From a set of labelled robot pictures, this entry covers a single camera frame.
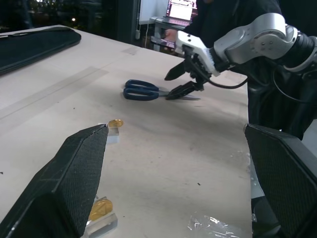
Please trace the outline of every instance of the white table surface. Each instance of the white table surface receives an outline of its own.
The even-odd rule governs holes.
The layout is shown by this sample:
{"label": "white table surface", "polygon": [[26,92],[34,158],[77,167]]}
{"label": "white table surface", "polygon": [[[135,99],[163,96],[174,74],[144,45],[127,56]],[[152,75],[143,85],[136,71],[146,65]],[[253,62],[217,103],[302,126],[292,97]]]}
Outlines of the white table surface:
{"label": "white table surface", "polygon": [[[245,88],[206,85],[193,93],[200,101],[129,101],[121,94],[128,79],[169,90],[189,81],[188,74],[164,81],[182,59],[79,33],[79,45],[0,77],[0,220],[66,137],[122,119],[97,193],[118,216],[107,237],[189,237],[194,212],[251,237]],[[233,85],[241,76],[226,72],[215,80]]]}

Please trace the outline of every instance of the black foam pad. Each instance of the black foam pad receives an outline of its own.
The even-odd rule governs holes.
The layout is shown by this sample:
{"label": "black foam pad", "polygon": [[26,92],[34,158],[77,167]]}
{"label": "black foam pad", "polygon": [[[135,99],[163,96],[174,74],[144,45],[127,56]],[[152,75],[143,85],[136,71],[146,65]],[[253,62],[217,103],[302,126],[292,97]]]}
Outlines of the black foam pad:
{"label": "black foam pad", "polygon": [[0,224],[0,238],[79,238],[99,186],[108,128],[68,137]]}
{"label": "black foam pad", "polygon": [[291,135],[248,125],[260,185],[288,238],[317,237],[317,158]]}

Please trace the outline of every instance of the laptop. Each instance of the laptop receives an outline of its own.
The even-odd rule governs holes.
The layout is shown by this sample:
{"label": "laptop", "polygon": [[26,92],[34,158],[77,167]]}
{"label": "laptop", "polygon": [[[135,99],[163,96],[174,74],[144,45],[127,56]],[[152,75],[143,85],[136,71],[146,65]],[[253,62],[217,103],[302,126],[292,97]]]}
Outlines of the laptop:
{"label": "laptop", "polygon": [[168,0],[163,22],[186,27],[197,15],[196,0]]}

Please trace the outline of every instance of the scissors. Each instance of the scissors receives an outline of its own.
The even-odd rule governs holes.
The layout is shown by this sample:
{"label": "scissors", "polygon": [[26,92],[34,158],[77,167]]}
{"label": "scissors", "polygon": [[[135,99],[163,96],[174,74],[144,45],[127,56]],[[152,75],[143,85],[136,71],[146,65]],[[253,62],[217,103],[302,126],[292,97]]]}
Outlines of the scissors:
{"label": "scissors", "polygon": [[[168,94],[169,92],[160,90],[154,84],[135,79],[128,80],[123,89],[124,98],[135,101],[152,101],[159,97],[166,97]],[[200,98],[186,95],[181,99],[199,100]]]}

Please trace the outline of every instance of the black padded object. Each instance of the black padded object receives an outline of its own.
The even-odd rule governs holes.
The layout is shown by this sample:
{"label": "black padded object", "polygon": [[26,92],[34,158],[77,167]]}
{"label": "black padded object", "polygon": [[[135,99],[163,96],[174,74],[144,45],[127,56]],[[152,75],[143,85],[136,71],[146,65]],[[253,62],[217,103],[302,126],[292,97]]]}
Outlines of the black padded object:
{"label": "black padded object", "polygon": [[248,125],[260,185],[287,238],[317,237],[317,158],[291,135]]}
{"label": "black padded object", "polygon": [[81,35],[68,27],[0,35],[0,75],[77,45]]}
{"label": "black padded object", "polygon": [[108,128],[70,136],[0,224],[0,238],[79,238],[99,186]]}

